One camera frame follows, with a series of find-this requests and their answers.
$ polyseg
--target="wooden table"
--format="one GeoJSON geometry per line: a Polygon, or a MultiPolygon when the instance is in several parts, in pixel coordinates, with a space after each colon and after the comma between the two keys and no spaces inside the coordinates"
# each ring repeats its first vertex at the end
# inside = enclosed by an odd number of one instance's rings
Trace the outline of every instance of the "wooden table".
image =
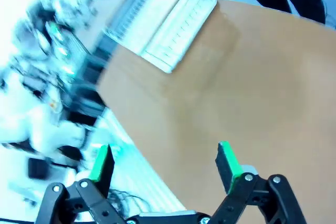
{"type": "MultiPolygon", "coordinates": [[[[172,74],[120,46],[99,92],[188,209],[212,214],[225,197],[226,140],[261,177],[289,179],[308,223],[336,222],[335,31],[219,0],[172,74]]],[[[249,207],[239,223],[263,218],[249,207]]]]}

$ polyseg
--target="green gripper pad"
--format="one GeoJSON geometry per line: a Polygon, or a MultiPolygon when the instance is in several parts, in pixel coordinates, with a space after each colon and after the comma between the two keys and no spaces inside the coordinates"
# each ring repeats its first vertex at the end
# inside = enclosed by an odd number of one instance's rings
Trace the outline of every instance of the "green gripper pad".
{"type": "Polygon", "coordinates": [[[109,147],[108,145],[103,145],[100,147],[99,153],[97,155],[97,158],[94,162],[93,168],[89,175],[89,179],[92,180],[93,182],[100,181],[104,163],[105,163],[107,153],[108,153],[108,147],[109,147]]]}
{"type": "Polygon", "coordinates": [[[229,194],[234,187],[236,179],[243,174],[243,169],[240,166],[229,142],[220,142],[218,144],[216,165],[226,194],[229,194]]]}

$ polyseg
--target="screw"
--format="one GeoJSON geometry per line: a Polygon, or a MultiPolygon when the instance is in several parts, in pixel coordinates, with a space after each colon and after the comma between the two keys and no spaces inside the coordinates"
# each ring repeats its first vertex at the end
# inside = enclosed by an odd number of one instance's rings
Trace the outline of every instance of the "screw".
{"type": "Polygon", "coordinates": [[[273,178],[273,182],[274,182],[274,183],[280,183],[280,181],[281,181],[281,178],[280,178],[280,177],[274,177],[274,178],[273,178]]]}
{"type": "Polygon", "coordinates": [[[210,218],[209,217],[204,217],[201,219],[199,224],[207,224],[209,222],[210,218]]]}
{"type": "Polygon", "coordinates": [[[233,212],[234,208],[232,206],[228,206],[228,207],[226,207],[226,210],[228,212],[233,212]]]}
{"type": "Polygon", "coordinates": [[[251,180],[253,179],[253,177],[252,177],[251,174],[247,174],[247,175],[245,176],[245,179],[246,179],[247,181],[251,181],[251,180]]]}
{"type": "Polygon", "coordinates": [[[88,186],[88,183],[86,181],[83,181],[82,183],[80,183],[80,186],[85,188],[88,186]]]}

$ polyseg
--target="metal bolt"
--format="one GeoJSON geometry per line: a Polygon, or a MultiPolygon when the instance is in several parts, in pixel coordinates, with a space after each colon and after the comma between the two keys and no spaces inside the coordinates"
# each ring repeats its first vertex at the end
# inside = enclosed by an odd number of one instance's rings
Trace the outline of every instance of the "metal bolt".
{"type": "Polygon", "coordinates": [[[280,178],[280,177],[274,177],[274,178],[273,178],[273,182],[274,182],[274,183],[280,183],[280,181],[281,181],[281,178],[280,178]]]}
{"type": "Polygon", "coordinates": [[[204,218],[201,219],[199,224],[207,224],[209,221],[210,221],[209,217],[204,217],[204,218]]]}
{"type": "Polygon", "coordinates": [[[80,186],[85,188],[88,186],[88,183],[86,181],[83,181],[82,183],[80,183],[80,186]]]}
{"type": "Polygon", "coordinates": [[[247,181],[251,181],[251,180],[253,179],[253,176],[252,176],[251,174],[247,174],[247,175],[245,176],[245,179],[246,179],[247,181]]]}

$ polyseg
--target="brown tabletop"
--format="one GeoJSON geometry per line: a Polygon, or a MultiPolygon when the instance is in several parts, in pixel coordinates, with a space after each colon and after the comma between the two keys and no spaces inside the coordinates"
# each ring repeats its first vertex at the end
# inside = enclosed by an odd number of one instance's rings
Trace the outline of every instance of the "brown tabletop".
{"type": "MultiPolygon", "coordinates": [[[[225,197],[226,140],[241,164],[289,179],[308,223],[336,222],[333,30],[219,0],[172,74],[120,46],[99,92],[188,209],[212,214],[225,197]]],[[[249,207],[239,223],[262,222],[249,207]]]]}

